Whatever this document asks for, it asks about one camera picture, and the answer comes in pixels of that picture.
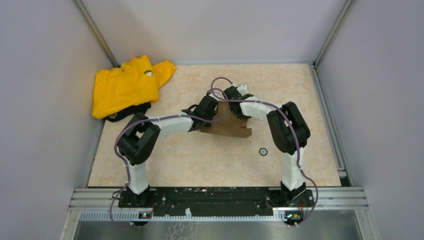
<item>round black object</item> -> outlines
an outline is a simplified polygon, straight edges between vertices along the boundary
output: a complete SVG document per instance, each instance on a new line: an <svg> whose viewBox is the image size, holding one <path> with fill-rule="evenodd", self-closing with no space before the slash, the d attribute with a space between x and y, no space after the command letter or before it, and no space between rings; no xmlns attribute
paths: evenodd
<svg viewBox="0 0 424 240"><path fill-rule="evenodd" d="M261 147L261 148L259 149L259 154L260 154L261 156L266 156L266 155L268 154L268 150L267 150L265 147Z"/></svg>

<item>yellow sleeve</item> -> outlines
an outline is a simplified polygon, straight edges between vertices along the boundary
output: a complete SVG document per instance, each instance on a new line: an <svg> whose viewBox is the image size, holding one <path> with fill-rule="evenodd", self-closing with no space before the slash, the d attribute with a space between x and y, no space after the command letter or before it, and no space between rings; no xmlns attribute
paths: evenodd
<svg viewBox="0 0 424 240"><path fill-rule="evenodd" d="M156 74L157 87L161 88L174 74L177 67L170 61L162 61L153 65L153 72Z"/></svg>

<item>brown cardboard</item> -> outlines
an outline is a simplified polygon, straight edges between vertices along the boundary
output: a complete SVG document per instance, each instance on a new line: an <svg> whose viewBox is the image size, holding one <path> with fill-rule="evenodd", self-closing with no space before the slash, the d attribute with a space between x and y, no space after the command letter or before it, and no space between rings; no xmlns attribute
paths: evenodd
<svg viewBox="0 0 424 240"><path fill-rule="evenodd" d="M227 103L219 101L218 112L213 119L220 118L225 113L226 108ZM221 121L212 123L212 126L210 127L202 126L199 128L199 132L247 139L250 135L252 135L252 129L247 128L247 125L247 119L237 119L237 117L230 112L230 109L228 109L227 114Z"/></svg>

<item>robotic arm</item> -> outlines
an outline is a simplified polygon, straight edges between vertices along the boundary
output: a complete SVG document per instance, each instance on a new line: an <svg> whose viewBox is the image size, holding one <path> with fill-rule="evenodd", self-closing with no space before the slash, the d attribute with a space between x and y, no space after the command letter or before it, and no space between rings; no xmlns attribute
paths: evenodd
<svg viewBox="0 0 424 240"><path fill-rule="evenodd" d="M306 183L297 165L297 149L294 136L288 128L281 114L268 105L262 104L248 92L247 84L235 86L234 84L225 91L229 100L251 100L255 102L229 102L231 112L238 119L255 117L268 121L273 141L283 154L284 170L281 179L281 192L287 204L294 204L298 197L305 192ZM131 181L127 187L128 201L144 206L149 196L149 183L146 172L146 160L150 157L159 136L167 136L173 133L196 131L201 126L210 126L210 123L198 120L199 117L212 120L217 113L218 98L210 93L203 97L198 105L182 110L178 115L182 117L145 122L130 128L118 141L119 153L124 156L129 168ZM306 125L299 109L293 102L281 105L280 108L290 120L300 145L300 161L307 139L311 133ZM136 113L127 126L148 117L142 113Z"/></svg>

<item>floor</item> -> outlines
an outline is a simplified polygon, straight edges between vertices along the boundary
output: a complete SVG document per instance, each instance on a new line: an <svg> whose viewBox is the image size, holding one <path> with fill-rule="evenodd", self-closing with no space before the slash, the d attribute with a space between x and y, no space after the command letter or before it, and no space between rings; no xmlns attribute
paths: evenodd
<svg viewBox="0 0 424 240"><path fill-rule="evenodd" d="M303 169L318 186L340 186L339 175L323 116L307 64L180 65L159 90L160 100L146 115L167 116L197 104L211 81L224 76L247 83L251 94L268 102L296 103L311 136L303 157ZM229 85L224 80L218 88ZM127 180L123 162L114 154L117 135L131 116L105 122L88 186L122 186ZM279 186L283 164L268 123L249 119L249 138L201 132L177 133L158 139L147 160L147 178L153 187L266 187ZM268 154L261 156L260 148Z"/></svg>

